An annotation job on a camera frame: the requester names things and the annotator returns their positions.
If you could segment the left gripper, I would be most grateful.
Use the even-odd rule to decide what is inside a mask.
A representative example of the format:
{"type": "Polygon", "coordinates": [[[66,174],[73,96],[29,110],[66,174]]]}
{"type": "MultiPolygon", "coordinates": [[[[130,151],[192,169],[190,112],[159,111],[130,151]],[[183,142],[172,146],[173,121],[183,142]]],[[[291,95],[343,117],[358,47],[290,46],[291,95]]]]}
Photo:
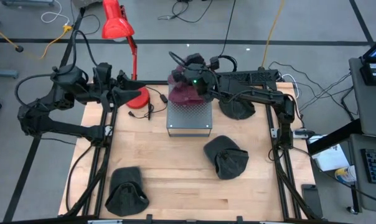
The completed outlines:
{"type": "Polygon", "coordinates": [[[118,83],[120,88],[114,87],[111,77],[112,66],[106,62],[99,63],[93,69],[93,81],[100,91],[100,103],[106,112],[111,112],[111,101],[118,108],[141,95],[138,90],[146,84],[127,77],[123,70],[119,71],[118,83]]]}

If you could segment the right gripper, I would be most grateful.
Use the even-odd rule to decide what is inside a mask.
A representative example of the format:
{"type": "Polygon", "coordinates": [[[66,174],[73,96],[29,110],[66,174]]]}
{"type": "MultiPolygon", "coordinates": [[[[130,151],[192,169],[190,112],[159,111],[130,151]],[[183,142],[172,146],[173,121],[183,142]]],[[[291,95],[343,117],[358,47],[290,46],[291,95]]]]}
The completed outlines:
{"type": "Polygon", "coordinates": [[[172,79],[176,83],[187,83],[192,86],[197,95],[205,102],[211,102],[218,97],[218,80],[216,74],[205,65],[192,63],[184,71],[173,70],[172,79]]]}

